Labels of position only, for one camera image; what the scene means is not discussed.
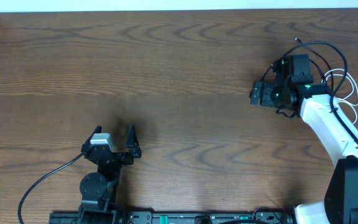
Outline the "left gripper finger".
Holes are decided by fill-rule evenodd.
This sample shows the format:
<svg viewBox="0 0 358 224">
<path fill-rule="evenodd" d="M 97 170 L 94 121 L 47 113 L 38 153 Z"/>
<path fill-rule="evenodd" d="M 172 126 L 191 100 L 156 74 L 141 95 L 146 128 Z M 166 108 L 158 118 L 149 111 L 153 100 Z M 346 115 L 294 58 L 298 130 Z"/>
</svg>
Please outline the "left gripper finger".
<svg viewBox="0 0 358 224">
<path fill-rule="evenodd" d="M 128 148 L 131 157 L 141 158 L 142 150 L 140 148 L 140 144 L 136 136 L 134 124 L 130 125 L 129 132 L 127 135 L 126 147 Z"/>
<path fill-rule="evenodd" d="M 95 144 L 101 144 L 102 143 L 102 135 L 101 135 L 102 127 L 97 126 L 95 127 L 92 134 L 89 136 L 89 138 L 85 141 L 85 145 L 95 145 Z"/>
</svg>

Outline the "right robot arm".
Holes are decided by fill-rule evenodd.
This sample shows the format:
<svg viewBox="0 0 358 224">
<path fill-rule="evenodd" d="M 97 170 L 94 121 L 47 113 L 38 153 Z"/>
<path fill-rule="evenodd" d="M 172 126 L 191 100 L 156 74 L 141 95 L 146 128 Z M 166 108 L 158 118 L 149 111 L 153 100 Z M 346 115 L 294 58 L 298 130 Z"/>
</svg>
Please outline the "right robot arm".
<svg viewBox="0 0 358 224">
<path fill-rule="evenodd" d="M 358 223 L 358 130 L 332 95 L 326 79 L 333 71 L 321 74 L 314 82 L 307 54 L 289 55 L 269 69 L 275 73 L 272 83 L 255 82 L 250 91 L 252 105 L 286 110 L 291 118 L 300 117 L 315 132 L 334 165 L 324 199 L 297 205 L 283 223 Z"/>
</svg>

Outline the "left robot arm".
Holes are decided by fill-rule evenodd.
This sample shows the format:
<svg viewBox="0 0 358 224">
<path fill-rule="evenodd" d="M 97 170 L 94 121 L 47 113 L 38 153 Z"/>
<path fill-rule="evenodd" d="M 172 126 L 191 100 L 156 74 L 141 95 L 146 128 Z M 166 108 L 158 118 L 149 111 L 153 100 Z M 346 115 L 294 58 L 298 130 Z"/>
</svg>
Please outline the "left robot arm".
<svg viewBox="0 0 358 224">
<path fill-rule="evenodd" d="M 78 223 L 128 223 L 126 212 L 116 207 L 116 196 L 121 169 L 142 156 L 135 126 L 130 125 L 126 152 L 114 152 L 114 143 L 109 133 L 97 126 L 83 143 L 81 153 L 85 159 L 97 165 L 97 171 L 83 177 L 80 182 L 82 194 Z"/>
</svg>

